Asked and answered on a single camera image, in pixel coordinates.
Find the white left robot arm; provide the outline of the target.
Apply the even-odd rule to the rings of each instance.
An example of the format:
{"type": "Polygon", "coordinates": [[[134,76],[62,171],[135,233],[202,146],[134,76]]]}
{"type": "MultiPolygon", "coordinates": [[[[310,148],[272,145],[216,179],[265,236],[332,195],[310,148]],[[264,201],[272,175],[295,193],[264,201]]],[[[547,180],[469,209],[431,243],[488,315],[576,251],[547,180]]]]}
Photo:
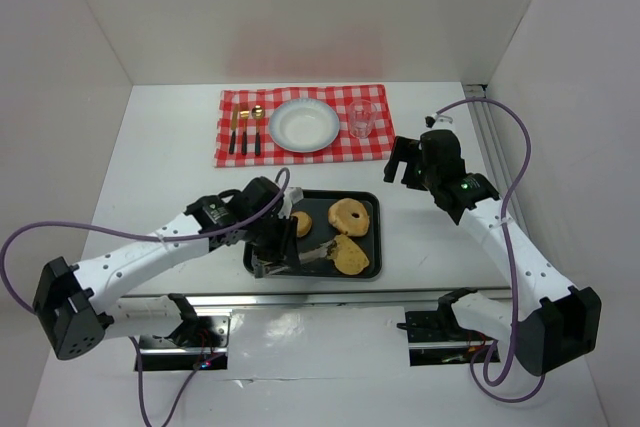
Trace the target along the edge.
{"type": "Polygon", "coordinates": [[[299,187],[280,188],[266,177],[242,190],[204,196],[147,240],[76,264],[58,257],[42,271],[33,309],[56,357],[71,360],[105,339],[152,335],[178,346],[196,342],[211,324],[178,293],[133,298],[156,276],[244,242],[275,267],[299,267],[293,206],[299,187]]]}

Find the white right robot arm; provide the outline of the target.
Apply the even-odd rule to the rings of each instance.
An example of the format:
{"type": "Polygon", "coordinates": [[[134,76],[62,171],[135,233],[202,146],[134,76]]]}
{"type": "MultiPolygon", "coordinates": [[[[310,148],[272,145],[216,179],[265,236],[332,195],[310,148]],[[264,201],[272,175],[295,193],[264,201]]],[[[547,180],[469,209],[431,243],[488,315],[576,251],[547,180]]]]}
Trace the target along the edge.
{"type": "Polygon", "coordinates": [[[505,211],[504,200],[481,174],[467,172],[457,136],[431,130],[419,139],[396,137],[384,179],[429,191],[436,205],[467,232],[509,282],[516,307],[461,288],[438,301],[438,321],[448,330],[471,330],[514,348],[530,374],[540,377],[594,350],[602,301],[579,289],[542,255],[505,211]]]}

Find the metal tongs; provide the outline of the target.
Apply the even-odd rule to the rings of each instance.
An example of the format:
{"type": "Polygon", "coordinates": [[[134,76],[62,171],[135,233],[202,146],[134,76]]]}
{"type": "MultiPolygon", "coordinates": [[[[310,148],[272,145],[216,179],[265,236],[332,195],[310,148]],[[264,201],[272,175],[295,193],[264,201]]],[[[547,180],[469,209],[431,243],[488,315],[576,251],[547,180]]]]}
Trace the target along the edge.
{"type": "Polygon", "coordinates": [[[281,274],[293,274],[298,275],[300,272],[304,270],[304,268],[315,261],[326,260],[328,259],[328,254],[330,252],[331,247],[333,246],[333,240],[321,243],[314,249],[311,249],[307,252],[299,253],[299,259],[301,266],[298,270],[293,270],[290,268],[289,271],[281,273],[281,274]]]}

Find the speckled bread slice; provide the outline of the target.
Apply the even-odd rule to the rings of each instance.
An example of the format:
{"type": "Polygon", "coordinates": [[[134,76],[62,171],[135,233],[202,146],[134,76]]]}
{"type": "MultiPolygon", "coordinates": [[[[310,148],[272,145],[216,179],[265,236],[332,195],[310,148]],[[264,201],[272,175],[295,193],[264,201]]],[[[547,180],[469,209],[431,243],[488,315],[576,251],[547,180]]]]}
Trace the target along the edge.
{"type": "Polygon", "coordinates": [[[350,237],[339,234],[334,237],[333,242],[328,258],[340,273],[359,275],[370,265],[366,253],[350,237]]]}

